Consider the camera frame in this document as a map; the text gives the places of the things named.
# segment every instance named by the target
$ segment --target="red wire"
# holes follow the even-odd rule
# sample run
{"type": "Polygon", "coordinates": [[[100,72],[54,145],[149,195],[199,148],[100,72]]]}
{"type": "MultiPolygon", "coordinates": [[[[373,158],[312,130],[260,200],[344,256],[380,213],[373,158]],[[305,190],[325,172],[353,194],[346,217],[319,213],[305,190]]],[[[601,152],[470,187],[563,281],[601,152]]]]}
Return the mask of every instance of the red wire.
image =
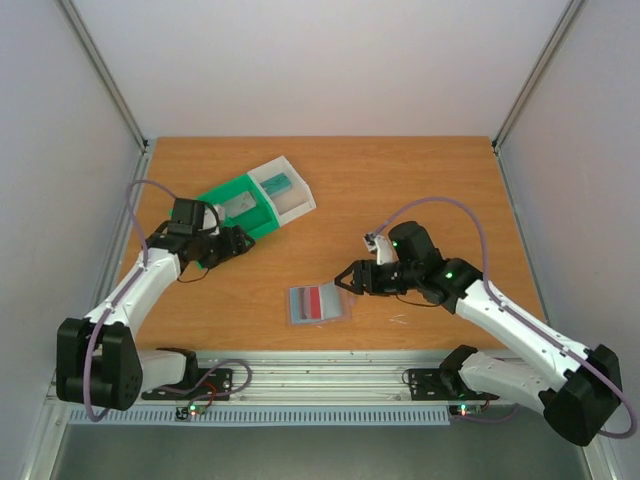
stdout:
{"type": "Polygon", "coordinates": [[[218,394],[218,391],[216,390],[216,387],[214,387],[212,384],[210,384],[209,382],[203,382],[203,385],[208,386],[209,388],[211,388],[211,398],[209,398],[209,403],[207,403],[207,406],[204,407],[205,411],[207,410],[207,408],[209,408],[211,406],[211,404],[213,403],[213,399],[216,398],[216,395],[218,394]]]}

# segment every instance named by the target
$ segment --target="red strip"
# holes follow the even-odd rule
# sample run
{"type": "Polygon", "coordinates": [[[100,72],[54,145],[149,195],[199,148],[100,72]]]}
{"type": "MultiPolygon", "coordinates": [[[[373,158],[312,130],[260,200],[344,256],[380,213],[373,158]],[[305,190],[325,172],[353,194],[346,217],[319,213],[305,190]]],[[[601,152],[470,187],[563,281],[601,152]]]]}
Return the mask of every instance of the red strip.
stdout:
{"type": "Polygon", "coordinates": [[[311,318],[321,319],[322,305],[320,304],[320,288],[318,287],[309,288],[309,296],[311,300],[311,318]]]}

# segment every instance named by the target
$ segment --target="small object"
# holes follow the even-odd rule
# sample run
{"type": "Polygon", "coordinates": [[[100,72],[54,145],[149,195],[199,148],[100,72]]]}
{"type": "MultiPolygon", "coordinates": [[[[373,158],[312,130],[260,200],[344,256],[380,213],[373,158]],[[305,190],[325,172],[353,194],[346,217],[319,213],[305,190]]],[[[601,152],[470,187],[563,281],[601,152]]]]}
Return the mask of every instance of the small object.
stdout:
{"type": "Polygon", "coordinates": [[[391,248],[389,239],[384,235],[377,235],[374,238],[376,245],[376,263],[378,265],[384,265],[385,263],[391,263],[395,260],[394,250],[391,248]]]}
{"type": "Polygon", "coordinates": [[[333,283],[293,287],[287,293],[292,325],[313,325],[351,317],[348,295],[333,283]]]}
{"type": "Polygon", "coordinates": [[[184,422],[189,418],[189,409],[187,407],[176,407],[176,420],[184,422]]]}
{"type": "Polygon", "coordinates": [[[189,415],[191,415],[192,417],[195,417],[197,415],[204,415],[205,413],[207,413],[208,408],[208,406],[205,407],[204,405],[191,405],[189,407],[189,415]]]}
{"type": "Polygon", "coordinates": [[[375,238],[376,236],[372,232],[369,232],[364,236],[364,244],[367,247],[369,253],[375,253],[376,251],[375,238]]]}
{"type": "Polygon", "coordinates": [[[465,403],[461,405],[452,405],[449,407],[449,413],[451,415],[460,415],[466,417],[467,415],[478,415],[484,412],[482,405],[467,405],[465,403]]]}
{"type": "Polygon", "coordinates": [[[251,193],[242,192],[240,195],[237,195],[224,202],[222,206],[229,218],[236,218],[243,213],[248,212],[252,208],[255,208],[256,205],[256,200],[253,198],[251,193]]]}
{"type": "Polygon", "coordinates": [[[274,177],[265,180],[260,183],[260,186],[271,198],[276,198],[278,195],[283,194],[291,190],[291,180],[284,173],[279,173],[274,177]]]}

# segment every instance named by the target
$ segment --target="white cable tray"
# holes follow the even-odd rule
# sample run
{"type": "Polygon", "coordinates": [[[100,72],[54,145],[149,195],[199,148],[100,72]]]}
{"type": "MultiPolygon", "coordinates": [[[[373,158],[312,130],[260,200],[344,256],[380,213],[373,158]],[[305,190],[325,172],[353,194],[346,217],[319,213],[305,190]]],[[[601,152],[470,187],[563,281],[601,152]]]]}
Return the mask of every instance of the white cable tray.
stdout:
{"type": "Polygon", "coordinates": [[[176,418],[175,406],[141,406],[126,412],[110,411],[93,424],[84,408],[73,407],[69,424],[91,425],[200,425],[216,427],[268,426],[426,426],[449,425],[445,406],[222,406],[188,420],[176,418]]]}

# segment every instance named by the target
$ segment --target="gray floor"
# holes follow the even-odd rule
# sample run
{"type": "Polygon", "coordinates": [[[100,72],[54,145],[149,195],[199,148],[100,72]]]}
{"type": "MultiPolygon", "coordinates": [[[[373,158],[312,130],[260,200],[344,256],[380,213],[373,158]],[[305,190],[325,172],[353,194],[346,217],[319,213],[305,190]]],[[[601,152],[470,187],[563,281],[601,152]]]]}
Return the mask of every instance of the gray floor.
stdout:
{"type": "Polygon", "coordinates": [[[451,427],[71,426],[55,480],[590,478],[579,448],[521,412],[451,427]]]}

